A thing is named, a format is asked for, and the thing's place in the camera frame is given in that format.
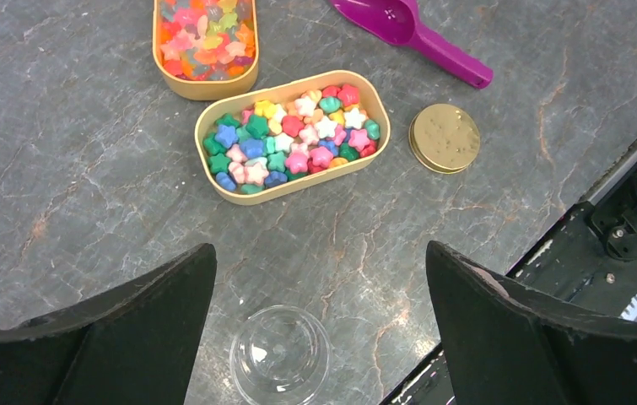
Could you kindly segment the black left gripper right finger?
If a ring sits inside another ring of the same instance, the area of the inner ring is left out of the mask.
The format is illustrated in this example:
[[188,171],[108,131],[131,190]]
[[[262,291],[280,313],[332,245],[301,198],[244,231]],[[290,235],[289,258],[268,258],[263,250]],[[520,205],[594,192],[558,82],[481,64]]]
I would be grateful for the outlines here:
[[438,241],[429,295],[460,404],[637,404],[637,322],[587,310]]

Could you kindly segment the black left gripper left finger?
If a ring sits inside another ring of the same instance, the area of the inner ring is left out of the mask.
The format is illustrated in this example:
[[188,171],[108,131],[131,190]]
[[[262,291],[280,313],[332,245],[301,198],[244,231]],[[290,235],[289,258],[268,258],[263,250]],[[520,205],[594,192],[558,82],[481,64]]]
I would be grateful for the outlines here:
[[181,404],[217,255],[201,244],[76,305],[0,329],[0,404]]

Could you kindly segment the clear plastic round jar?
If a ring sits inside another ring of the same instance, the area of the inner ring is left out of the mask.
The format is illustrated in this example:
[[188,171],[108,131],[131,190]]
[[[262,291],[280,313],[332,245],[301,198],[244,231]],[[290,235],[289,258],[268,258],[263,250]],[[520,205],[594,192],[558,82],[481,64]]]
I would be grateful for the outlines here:
[[268,306],[249,316],[229,352],[232,380],[249,404],[311,404],[327,380],[332,346],[311,313]]

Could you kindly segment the gold tin of star candies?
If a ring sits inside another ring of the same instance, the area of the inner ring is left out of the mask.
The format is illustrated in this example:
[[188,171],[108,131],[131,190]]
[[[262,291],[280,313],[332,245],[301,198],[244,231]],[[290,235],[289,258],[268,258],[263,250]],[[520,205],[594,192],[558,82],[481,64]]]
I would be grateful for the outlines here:
[[217,101],[194,138],[215,191],[251,206],[364,168],[390,133],[375,87],[334,70]]

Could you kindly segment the magenta plastic scoop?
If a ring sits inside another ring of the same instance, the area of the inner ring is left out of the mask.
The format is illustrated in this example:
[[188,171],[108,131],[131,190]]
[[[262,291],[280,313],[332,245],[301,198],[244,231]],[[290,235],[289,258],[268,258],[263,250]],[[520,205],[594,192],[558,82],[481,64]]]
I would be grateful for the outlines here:
[[493,70],[426,26],[415,1],[344,0],[331,5],[348,21],[392,46],[414,49],[475,89],[488,87]]

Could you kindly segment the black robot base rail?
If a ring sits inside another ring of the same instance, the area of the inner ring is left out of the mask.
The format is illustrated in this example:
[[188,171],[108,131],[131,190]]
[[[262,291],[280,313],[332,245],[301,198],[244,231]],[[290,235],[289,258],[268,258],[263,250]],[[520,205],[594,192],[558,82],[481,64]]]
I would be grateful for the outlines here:
[[[509,271],[520,284],[587,310],[637,322],[637,259],[608,256],[588,220],[637,162],[637,140],[616,167],[572,206]],[[387,404],[460,404],[441,342],[390,394]]]

